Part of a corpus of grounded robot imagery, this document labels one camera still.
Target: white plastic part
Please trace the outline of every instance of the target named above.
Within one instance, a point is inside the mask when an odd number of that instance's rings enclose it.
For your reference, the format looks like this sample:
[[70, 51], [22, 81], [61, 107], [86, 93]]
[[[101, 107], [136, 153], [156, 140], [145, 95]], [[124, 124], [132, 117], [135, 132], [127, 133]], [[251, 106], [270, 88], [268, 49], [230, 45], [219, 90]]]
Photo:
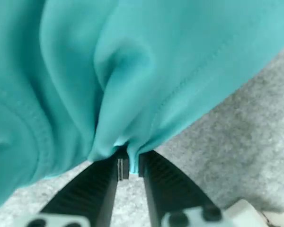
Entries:
[[61, 214], [36, 214], [22, 216], [17, 219], [14, 227], [27, 227], [34, 220], [42, 219], [46, 222], [46, 227], [65, 227], [71, 223], [77, 223], [80, 227], [91, 227], [89, 220], [85, 217]]
[[263, 212], [265, 217], [269, 220], [269, 223], [276, 227], [284, 227], [284, 212], [272, 213], [272, 212]]
[[265, 219], [246, 200], [240, 200], [225, 211], [235, 227], [267, 227]]
[[[189, 220], [189, 225], [187, 227], [236, 227], [229, 218], [224, 215], [221, 221], [205, 222], [202, 215], [203, 209], [201, 207], [188, 208], [182, 211]], [[170, 227], [169, 217], [170, 213], [164, 215], [161, 222], [162, 227]]]

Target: cloth fold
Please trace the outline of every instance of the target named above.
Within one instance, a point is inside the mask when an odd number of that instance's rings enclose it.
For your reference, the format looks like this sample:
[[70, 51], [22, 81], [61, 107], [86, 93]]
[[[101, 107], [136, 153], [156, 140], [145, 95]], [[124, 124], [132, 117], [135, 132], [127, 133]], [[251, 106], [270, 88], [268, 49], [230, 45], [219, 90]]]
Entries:
[[283, 48], [284, 0], [0, 0], [0, 205], [124, 144], [137, 173]]

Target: turquoise shirt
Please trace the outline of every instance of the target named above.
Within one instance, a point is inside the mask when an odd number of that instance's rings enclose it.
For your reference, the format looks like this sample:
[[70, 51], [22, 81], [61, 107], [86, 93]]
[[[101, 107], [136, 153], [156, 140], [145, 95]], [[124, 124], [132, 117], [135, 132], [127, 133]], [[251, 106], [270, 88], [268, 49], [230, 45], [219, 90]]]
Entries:
[[123, 144], [136, 173], [282, 48], [284, 0], [0, 0], [0, 205]]

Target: stitched seam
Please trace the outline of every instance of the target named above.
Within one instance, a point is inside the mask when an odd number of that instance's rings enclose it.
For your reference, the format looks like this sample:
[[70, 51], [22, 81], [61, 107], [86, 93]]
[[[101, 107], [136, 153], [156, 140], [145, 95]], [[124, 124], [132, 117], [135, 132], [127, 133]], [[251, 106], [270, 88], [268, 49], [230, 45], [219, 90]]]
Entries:
[[[276, 7], [277, 4], [276, 2], [273, 2], [269, 7], [266, 8], [266, 10], [263, 10], [262, 13], [260, 13], [258, 15], [258, 17], [256, 17], [254, 20], [250, 21], [248, 23], [248, 25], [246, 25], [246, 29], [245, 30], [241, 30], [241, 32], [237, 32], [235, 34], [233, 34], [229, 39], [227, 39], [226, 41], [224, 41], [218, 49], [216, 49], [211, 55], [209, 55], [208, 57], [205, 58], [205, 60], [200, 63], [199, 66], [197, 66], [197, 68], [190, 74], [188, 75], [187, 77], [185, 77], [181, 82], [180, 84], [163, 100], [163, 102], [160, 104], [160, 106], [158, 107], [156, 113], [155, 113], [155, 116], [153, 117], [153, 120], [151, 122], [151, 129], [150, 129], [150, 133], [152, 133], [152, 130], [153, 130], [153, 127], [154, 127], [154, 123], [155, 123], [155, 120], [156, 118], [158, 117], [158, 114], [160, 113], [160, 111], [162, 110], [162, 108], [164, 106], [166, 106], [166, 104], [168, 102], [170, 102], [170, 100], [180, 91], [182, 90], [183, 87], [187, 86], [187, 84], [189, 83], [189, 81], [192, 79], [192, 77], [196, 74], [198, 74], [203, 68], [205, 68], [206, 66], [208, 66], [215, 58], [217, 58], [219, 56], [219, 54], [226, 48], [228, 47], [231, 42], [233, 42], [237, 37], [239, 37], [239, 35], [241, 33], [243, 33], [242, 31], [246, 31], [250, 28], [252, 28], [257, 22], [258, 22], [258, 19], [263, 17], [271, 8], [273, 7]], [[213, 80], [215, 76], [212, 76], [210, 77], [204, 84], [204, 86], [200, 89], [198, 89], [196, 91], [195, 94], [198, 93], [199, 90], [203, 89], [211, 80]]]
[[49, 168], [49, 155], [50, 155], [50, 138], [46, 133], [46, 127], [42, 124], [40, 115], [37, 113], [36, 108], [32, 108], [28, 104], [16, 100], [13, 96], [9, 95], [6, 91], [0, 89], [0, 97], [8, 101], [7, 103], [0, 101], [5, 107], [7, 107], [12, 113], [14, 113], [22, 122], [27, 126], [29, 131], [32, 133], [36, 149], [38, 152], [37, 164], [31, 176], [31, 180], [36, 177], [40, 160], [44, 154], [44, 172], [48, 171]]
[[[270, 3], [265, 9], [263, 9], [261, 11], [261, 13], [259, 13], [256, 17], [254, 17], [252, 20], [250, 20], [249, 22], [247, 22], [247, 24], [245, 26], [243, 26], [243, 29], [238, 29], [238, 32], [234, 33], [233, 35], [231, 35], [229, 38], [227, 38], [213, 53], [211, 53], [210, 55], [208, 55], [207, 57], [205, 57], [205, 59], [192, 71], [191, 74], [189, 74], [188, 76], [186, 76], [180, 83], [179, 85], [162, 101], [162, 103], [160, 104], [160, 106], [158, 107], [158, 109], [156, 110], [156, 113], [153, 117], [153, 120], [151, 121], [151, 126], [150, 126], [150, 130], [149, 130], [149, 138], [151, 136], [151, 134], [153, 133], [154, 130], [154, 124], [159, 116], [159, 113], [162, 111], [163, 107], [165, 107], [167, 105], [167, 103], [169, 103], [171, 101], [171, 99], [176, 96], [176, 94], [182, 90], [182, 88], [184, 88], [185, 86], [187, 86], [187, 84], [189, 83], [189, 81], [193, 78], [194, 75], [197, 75], [200, 73], [200, 71], [202, 69], [204, 69], [206, 66], [208, 66], [214, 59], [216, 59], [219, 54], [225, 50], [228, 46], [230, 46], [237, 38], [240, 37], [240, 35], [244, 32], [246, 32], [247, 30], [251, 29], [253, 26], [255, 26], [257, 24], [257, 22], [264, 16], [266, 15], [271, 9], [274, 9], [276, 7], [279, 7], [281, 5], [281, 2], [272, 2]], [[193, 95], [195, 96], [196, 94], [198, 94], [200, 92], [200, 90], [204, 89], [212, 80], [214, 80], [216, 77], [213, 75], [211, 76], [205, 83], [204, 85], [198, 89]], [[135, 155], [135, 161], [134, 161], [134, 168], [136, 169], [137, 166], [137, 157], [139, 155], [139, 152], [136, 153]]]

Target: gray carpet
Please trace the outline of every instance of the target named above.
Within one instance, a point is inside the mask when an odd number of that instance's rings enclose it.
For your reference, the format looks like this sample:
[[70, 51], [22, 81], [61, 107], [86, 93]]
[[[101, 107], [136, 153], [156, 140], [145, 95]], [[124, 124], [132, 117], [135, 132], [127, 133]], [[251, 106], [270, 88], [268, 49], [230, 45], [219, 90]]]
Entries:
[[[158, 151], [221, 207], [246, 198], [257, 208], [284, 208], [284, 51], [221, 105]], [[0, 208], [0, 227], [38, 212], [87, 163], [20, 189]], [[142, 180], [121, 182], [112, 227], [149, 227]]]

